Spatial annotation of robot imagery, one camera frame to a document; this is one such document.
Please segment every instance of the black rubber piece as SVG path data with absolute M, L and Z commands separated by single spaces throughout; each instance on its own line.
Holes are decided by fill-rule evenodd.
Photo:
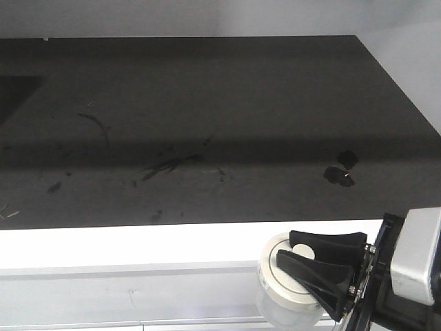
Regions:
M 347 293 L 354 270 L 350 265 L 324 263 L 279 250 L 277 266 L 303 285 L 334 321 L 349 309 Z
M 351 234 L 314 234 L 300 231 L 289 233 L 291 247 L 302 243 L 314 251 L 314 260 L 350 265 L 354 270 L 360 269 L 364 256 L 367 234 L 362 232 Z

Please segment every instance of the black countertop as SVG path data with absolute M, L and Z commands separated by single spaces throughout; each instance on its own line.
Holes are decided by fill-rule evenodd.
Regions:
M 354 36 L 0 40 L 0 107 L 1 229 L 441 205 L 440 136 Z

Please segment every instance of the black debris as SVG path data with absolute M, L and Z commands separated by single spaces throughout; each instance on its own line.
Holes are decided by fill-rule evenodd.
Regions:
M 341 170 L 337 167 L 328 167 L 323 174 L 323 177 L 328 180 L 328 182 L 332 184 L 340 184 L 344 187 L 351 187 L 355 185 L 355 181 L 349 175 L 349 172 L 346 170 Z

